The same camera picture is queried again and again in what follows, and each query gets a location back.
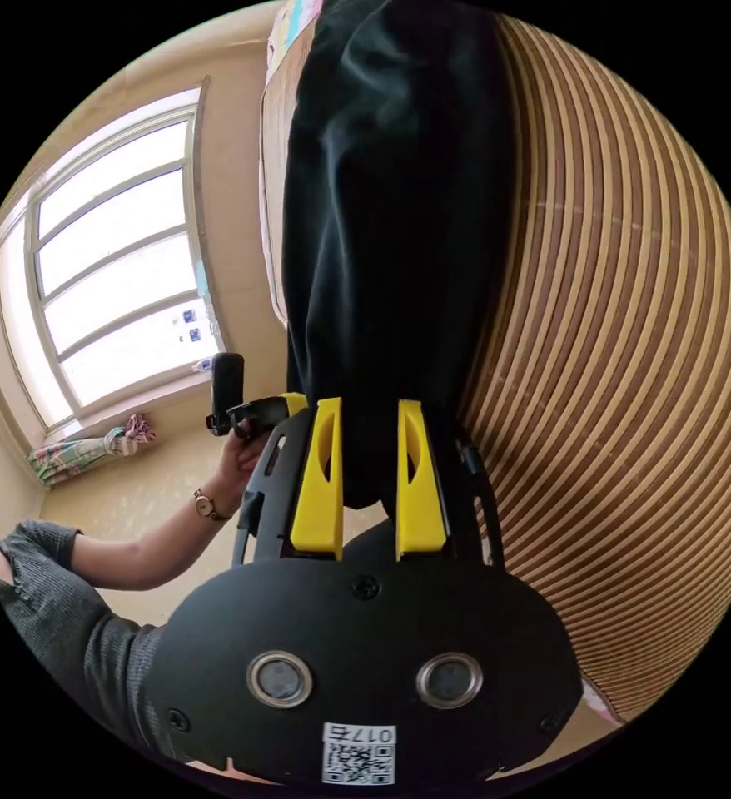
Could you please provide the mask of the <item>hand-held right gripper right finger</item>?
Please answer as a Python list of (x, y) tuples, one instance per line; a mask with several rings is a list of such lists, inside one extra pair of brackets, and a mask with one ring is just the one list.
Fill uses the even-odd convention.
[(438, 555), (446, 529), (433, 449), (421, 403), (398, 404), (395, 553), (398, 560)]

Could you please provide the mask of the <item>person's right hand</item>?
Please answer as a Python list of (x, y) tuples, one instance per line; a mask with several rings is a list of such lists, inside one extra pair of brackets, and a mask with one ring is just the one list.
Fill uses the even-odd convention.
[(211, 767), (206, 763), (193, 761), (186, 764), (189, 767), (192, 767), (197, 770), (201, 770), (204, 772), (210, 772), (212, 774), (216, 774), (219, 776), (224, 776), (230, 779), (238, 780), (238, 781), (247, 781), (247, 782), (255, 782), (258, 784), (263, 785), (277, 785), (277, 782), (269, 781), (260, 777), (255, 777), (251, 774), (247, 774), (245, 772), (241, 772), (234, 767), (234, 764), (230, 759), (226, 761), (226, 766), (222, 769), (217, 769), (215, 767)]

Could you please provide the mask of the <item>person's left hand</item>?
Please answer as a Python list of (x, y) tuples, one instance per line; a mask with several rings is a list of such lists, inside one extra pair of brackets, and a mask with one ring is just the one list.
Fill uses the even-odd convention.
[(268, 437), (269, 432), (251, 419), (243, 420), (227, 435), (213, 477), (215, 499), (228, 504), (240, 500)]

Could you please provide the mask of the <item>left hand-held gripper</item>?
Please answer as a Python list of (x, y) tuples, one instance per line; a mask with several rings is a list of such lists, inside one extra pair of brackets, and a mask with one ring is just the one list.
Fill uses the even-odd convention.
[(308, 401), (304, 394), (285, 392), (239, 404), (227, 411), (227, 417), (236, 437), (260, 437), (305, 409), (308, 409)]

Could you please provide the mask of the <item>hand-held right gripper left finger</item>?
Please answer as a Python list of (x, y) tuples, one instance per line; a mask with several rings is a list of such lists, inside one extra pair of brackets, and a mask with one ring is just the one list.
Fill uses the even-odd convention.
[(343, 546), (341, 398), (318, 401), (291, 525), (291, 546), (302, 556), (339, 559)]

